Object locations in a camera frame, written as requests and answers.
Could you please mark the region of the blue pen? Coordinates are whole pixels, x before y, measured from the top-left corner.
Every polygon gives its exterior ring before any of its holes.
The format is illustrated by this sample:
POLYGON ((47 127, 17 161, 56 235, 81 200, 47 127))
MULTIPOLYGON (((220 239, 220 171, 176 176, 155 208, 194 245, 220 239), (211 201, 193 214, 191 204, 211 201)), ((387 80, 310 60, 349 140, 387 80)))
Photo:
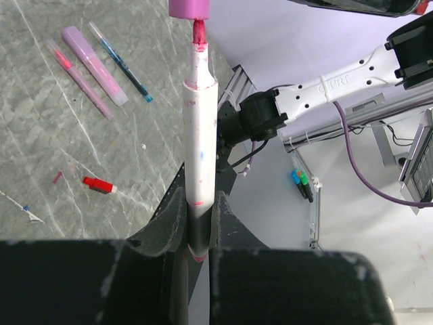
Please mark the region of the blue pen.
POLYGON ((102 32, 96 27, 96 25, 90 21, 88 24, 88 29, 91 34, 97 39, 99 44, 105 49, 108 55, 113 59, 115 64, 121 69, 124 75, 130 80, 133 86, 138 90, 141 96, 145 99, 147 103, 152 102, 153 97, 149 94, 145 86, 138 80, 138 78, 133 74, 131 69, 125 63, 125 61, 120 57, 117 51, 113 48, 109 40, 102 34, 102 32))

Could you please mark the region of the red purple pen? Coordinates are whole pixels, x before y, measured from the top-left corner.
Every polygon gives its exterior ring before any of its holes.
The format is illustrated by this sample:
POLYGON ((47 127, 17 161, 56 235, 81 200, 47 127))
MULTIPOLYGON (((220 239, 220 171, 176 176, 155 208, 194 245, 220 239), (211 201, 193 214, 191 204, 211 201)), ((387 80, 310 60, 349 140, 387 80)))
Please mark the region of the red purple pen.
POLYGON ((87 79, 77 70, 75 65, 67 57, 66 54, 60 49, 58 44, 53 40, 49 39, 45 42, 46 48, 50 54, 57 60, 59 65, 69 74, 72 80, 79 86, 81 91, 90 99, 92 104, 101 112, 101 114, 108 120, 114 115, 108 108, 106 103, 96 93, 94 88, 89 84, 87 79))

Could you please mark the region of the small purple pen cap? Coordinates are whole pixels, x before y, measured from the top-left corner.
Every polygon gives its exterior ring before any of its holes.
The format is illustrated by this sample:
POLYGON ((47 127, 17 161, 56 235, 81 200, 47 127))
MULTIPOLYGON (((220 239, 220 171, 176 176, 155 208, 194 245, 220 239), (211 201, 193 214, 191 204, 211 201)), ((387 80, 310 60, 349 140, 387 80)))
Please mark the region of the small purple pen cap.
POLYGON ((170 17, 186 20, 207 20, 210 16, 210 0, 169 0, 170 17))

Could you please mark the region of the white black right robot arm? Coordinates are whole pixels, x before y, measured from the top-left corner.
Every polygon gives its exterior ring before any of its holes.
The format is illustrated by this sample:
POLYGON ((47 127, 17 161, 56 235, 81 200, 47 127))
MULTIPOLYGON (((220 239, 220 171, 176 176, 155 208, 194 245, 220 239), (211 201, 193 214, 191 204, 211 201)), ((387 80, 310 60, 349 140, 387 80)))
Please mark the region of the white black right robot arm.
POLYGON ((332 102, 401 85, 403 61, 386 44, 409 28, 423 38, 411 52, 430 49, 432 7, 391 18, 292 1, 213 1, 208 21, 230 65, 242 67, 257 90, 279 90, 284 139, 335 116, 332 102))

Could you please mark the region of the purple highlighter pen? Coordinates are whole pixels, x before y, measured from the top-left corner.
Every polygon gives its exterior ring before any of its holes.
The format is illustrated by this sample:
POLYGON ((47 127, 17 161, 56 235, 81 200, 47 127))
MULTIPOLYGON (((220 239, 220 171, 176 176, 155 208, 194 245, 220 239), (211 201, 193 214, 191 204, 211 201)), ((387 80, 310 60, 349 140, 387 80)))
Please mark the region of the purple highlighter pen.
POLYGON ((117 106, 122 106, 128 102, 129 99, 126 93, 77 27, 67 26, 64 28, 62 30, 62 39, 117 106))

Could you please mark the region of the white pen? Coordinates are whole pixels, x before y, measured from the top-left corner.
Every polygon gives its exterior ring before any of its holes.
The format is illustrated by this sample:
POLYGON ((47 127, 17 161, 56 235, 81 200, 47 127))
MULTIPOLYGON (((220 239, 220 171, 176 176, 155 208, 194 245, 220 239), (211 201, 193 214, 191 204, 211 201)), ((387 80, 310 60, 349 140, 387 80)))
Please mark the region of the white pen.
POLYGON ((218 81, 209 71, 206 24, 193 22, 191 66, 183 82, 185 198, 188 245, 205 260, 211 233, 217 157, 218 81))

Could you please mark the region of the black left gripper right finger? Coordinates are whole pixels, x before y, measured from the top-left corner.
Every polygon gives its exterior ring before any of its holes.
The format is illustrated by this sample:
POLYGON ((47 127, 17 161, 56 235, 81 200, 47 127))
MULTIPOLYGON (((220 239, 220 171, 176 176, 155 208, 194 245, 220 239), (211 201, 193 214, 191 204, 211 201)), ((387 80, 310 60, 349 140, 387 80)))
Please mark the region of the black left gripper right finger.
POLYGON ((364 256, 263 244, 219 192, 209 252, 211 324, 393 324, 364 256))

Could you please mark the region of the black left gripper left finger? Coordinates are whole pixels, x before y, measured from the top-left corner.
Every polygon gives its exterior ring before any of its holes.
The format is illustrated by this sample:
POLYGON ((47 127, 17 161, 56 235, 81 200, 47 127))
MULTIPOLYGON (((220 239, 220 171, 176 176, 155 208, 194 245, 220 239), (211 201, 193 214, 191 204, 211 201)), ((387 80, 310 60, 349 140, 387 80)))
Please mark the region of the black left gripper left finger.
POLYGON ((2 324, 186 324, 185 191, 126 240, 5 240, 2 324))

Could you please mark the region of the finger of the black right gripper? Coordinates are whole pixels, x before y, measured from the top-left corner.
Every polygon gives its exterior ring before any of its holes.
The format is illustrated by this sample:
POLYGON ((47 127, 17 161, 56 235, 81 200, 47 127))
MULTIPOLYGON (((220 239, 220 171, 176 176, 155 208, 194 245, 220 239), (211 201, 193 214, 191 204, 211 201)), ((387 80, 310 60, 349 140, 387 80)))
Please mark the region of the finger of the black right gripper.
POLYGON ((416 0, 293 0, 293 2, 310 7, 377 16, 400 17, 423 14, 423 1, 416 0))

